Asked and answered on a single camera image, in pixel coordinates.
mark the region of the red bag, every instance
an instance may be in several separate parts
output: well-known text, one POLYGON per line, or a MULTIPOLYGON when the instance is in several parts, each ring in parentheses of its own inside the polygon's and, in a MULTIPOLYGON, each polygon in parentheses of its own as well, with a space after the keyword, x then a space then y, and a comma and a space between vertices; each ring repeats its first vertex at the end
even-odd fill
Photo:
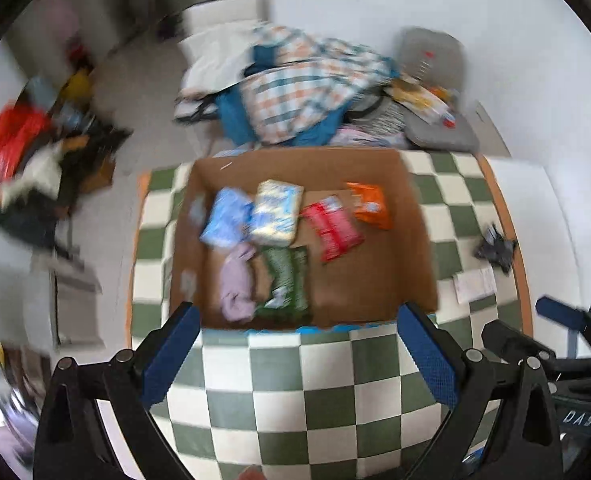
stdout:
POLYGON ((50 124, 27 104, 7 105, 0 112, 0 183, 13 176, 28 145, 50 124))

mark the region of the blue textured pad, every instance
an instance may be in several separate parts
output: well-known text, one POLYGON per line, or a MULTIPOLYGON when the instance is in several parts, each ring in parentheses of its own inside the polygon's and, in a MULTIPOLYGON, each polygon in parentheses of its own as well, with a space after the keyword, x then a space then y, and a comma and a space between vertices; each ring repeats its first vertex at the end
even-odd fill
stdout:
POLYGON ((459 399, 455 371, 425 327, 405 304, 398 309, 398 334, 434 399, 453 410, 459 399))
POLYGON ((199 332, 200 313, 192 306, 178 321, 143 373, 141 400, 147 410, 164 400, 199 332))
POLYGON ((577 332, 582 332, 586 325, 584 313, 581 310, 560 303, 560 301, 549 298, 549 296, 543 296, 537 300, 535 310, 540 316, 544 316, 577 332))

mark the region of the purple cloth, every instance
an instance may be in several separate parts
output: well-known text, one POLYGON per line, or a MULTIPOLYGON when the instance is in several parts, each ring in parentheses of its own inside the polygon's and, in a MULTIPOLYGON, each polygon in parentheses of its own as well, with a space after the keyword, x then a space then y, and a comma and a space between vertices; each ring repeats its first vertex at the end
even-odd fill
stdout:
POLYGON ((233 248, 220 269, 220 301, 227 321, 250 321, 255 313, 253 280, 247 261, 255 248, 241 243, 233 248))

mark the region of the gray chair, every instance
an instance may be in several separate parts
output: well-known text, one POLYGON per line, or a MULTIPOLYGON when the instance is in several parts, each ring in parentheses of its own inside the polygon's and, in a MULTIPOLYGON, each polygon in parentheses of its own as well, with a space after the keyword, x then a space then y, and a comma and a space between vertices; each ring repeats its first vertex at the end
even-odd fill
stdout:
MULTIPOLYGON (((432 52, 431 70, 422 83, 462 92, 466 82, 466 59, 462 44, 445 32, 412 27, 402 31, 397 62, 402 72, 415 75, 425 52, 432 52)), ((423 150, 475 153, 480 141, 464 116, 456 109, 455 127, 429 124, 412 111, 405 113, 405 134, 423 150)))

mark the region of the plaid blanket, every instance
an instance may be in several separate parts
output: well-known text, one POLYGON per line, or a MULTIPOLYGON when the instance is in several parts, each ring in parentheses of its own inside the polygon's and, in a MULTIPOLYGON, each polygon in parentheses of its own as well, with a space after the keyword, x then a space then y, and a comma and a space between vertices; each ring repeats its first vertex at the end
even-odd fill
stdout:
POLYGON ((256 28, 255 34, 259 45, 276 50, 275 68, 240 84, 261 142, 292 139, 365 89, 391 80, 391 61, 367 46, 317 39, 270 23, 256 28))

